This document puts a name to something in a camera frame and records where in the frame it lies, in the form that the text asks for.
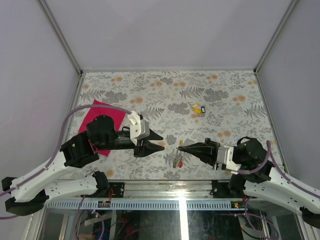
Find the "metal spiral keyring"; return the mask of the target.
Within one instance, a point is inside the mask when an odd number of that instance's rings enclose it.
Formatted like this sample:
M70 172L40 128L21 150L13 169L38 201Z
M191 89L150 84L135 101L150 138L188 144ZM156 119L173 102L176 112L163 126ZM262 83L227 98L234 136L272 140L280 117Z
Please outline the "metal spiral keyring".
M177 148L172 162L172 167L179 168L179 163L183 163L183 152Z

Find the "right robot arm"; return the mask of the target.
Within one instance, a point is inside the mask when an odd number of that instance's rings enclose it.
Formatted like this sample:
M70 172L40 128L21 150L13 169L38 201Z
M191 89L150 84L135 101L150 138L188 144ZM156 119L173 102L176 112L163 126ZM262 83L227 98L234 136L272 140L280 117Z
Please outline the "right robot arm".
M178 150L191 154L214 170L230 172L231 196L260 198L299 216L308 225L320 227L320 191L285 173L276 163L271 143L267 148L252 137L242 137L235 146L206 138Z

